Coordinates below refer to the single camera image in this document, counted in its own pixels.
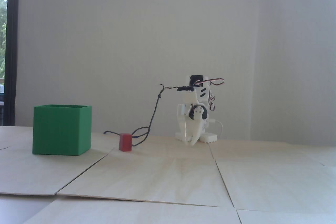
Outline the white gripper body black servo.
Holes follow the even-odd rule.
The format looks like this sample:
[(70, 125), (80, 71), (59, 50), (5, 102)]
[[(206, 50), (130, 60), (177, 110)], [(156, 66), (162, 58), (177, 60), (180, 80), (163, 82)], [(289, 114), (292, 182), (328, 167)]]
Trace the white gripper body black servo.
[(194, 128), (204, 130), (208, 124), (208, 110), (200, 104), (179, 104), (177, 121), (181, 130)]

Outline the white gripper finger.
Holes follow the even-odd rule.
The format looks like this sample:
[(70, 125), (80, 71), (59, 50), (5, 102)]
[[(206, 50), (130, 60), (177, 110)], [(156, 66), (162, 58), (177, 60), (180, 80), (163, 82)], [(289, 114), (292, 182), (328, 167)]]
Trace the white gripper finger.
[(192, 122), (192, 139), (190, 142), (191, 146), (194, 146), (196, 142), (199, 140), (202, 132), (203, 132), (203, 125), (204, 125), (204, 120), (203, 119), (194, 119)]
[(178, 126), (179, 126), (179, 132), (176, 133), (176, 139), (184, 143), (190, 143), (192, 140), (191, 135), (192, 122), (178, 121)]

